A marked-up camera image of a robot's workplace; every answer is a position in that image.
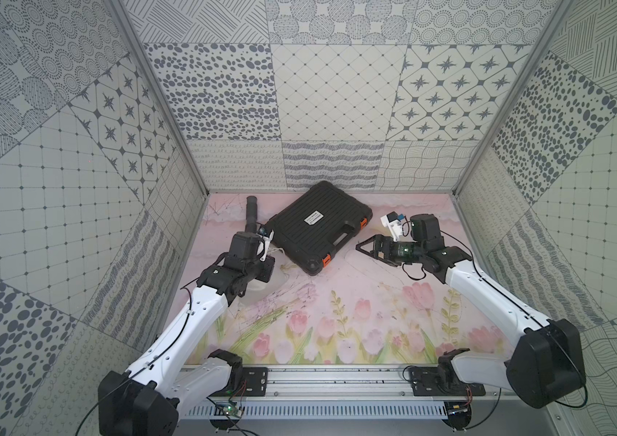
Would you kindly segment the beige cloth soil bag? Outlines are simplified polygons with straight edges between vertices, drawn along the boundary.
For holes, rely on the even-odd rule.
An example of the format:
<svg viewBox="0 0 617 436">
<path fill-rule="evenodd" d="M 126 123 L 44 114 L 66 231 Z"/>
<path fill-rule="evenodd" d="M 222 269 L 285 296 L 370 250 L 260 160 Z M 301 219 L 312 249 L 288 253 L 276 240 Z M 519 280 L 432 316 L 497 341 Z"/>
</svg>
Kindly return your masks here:
<svg viewBox="0 0 617 436">
<path fill-rule="evenodd" d="M 289 276 L 281 270 L 273 272 L 268 283 L 263 283 L 257 279 L 252 280 L 247 287 L 246 293 L 240 298 L 240 302 L 245 306 L 254 305 L 261 300 L 279 290 L 287 281 Z"/>
</svg>

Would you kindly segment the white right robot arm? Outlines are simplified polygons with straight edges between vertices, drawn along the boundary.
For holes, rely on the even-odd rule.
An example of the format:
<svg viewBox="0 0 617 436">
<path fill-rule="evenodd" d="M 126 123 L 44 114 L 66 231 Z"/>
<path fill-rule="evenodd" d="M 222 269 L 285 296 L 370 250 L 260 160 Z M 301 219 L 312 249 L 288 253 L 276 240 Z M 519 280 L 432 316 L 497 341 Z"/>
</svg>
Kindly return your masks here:
<svg viewBox="0 0 617 436">
<path fill-rule="evenodd" d="M 425 276 L 437 278 L 473 303 L 513 346 L 508 359 L 465 348 L 446 352 L 437 363 L 445 388 L 487 384 L 514 392 L 535 409 L 560 403 L 572 392 L 588 392 L 581 338 L 571 322 L 552 320 L 483 274 L 462 242 L 447 244 L 451 236 L 433 214 L 409 219 L 408 241 L 399 235 L 403 219 L 396 213 L 384 216 L 390 234 L 358 243 L 357 252 L 392 267 L 420 265 Z"/>
</svg>

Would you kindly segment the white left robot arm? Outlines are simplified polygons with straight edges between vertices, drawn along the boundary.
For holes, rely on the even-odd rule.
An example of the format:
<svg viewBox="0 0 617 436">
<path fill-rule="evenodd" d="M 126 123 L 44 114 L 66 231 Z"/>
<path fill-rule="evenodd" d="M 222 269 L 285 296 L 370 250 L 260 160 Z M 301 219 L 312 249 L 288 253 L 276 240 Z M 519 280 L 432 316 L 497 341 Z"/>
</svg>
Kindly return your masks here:
<svg viewBox="0 0 617 436">
<path fill-rule="evenodd" d="M 98 388 L 102 435 L 170 435 L 179 423 L 179 407 L 193 406 L 215 392 L 235 392 L 242 359 L 215 350 L 190 375 L 179 375 L 190 354 L 232 303 L 253 281 L 268 283 L 275 259 L 265 231 L 236 233 L 230 250 L 185 285 L 188 300 L 173 322 L 125 372 L 109 372 Z"/>
</svg>

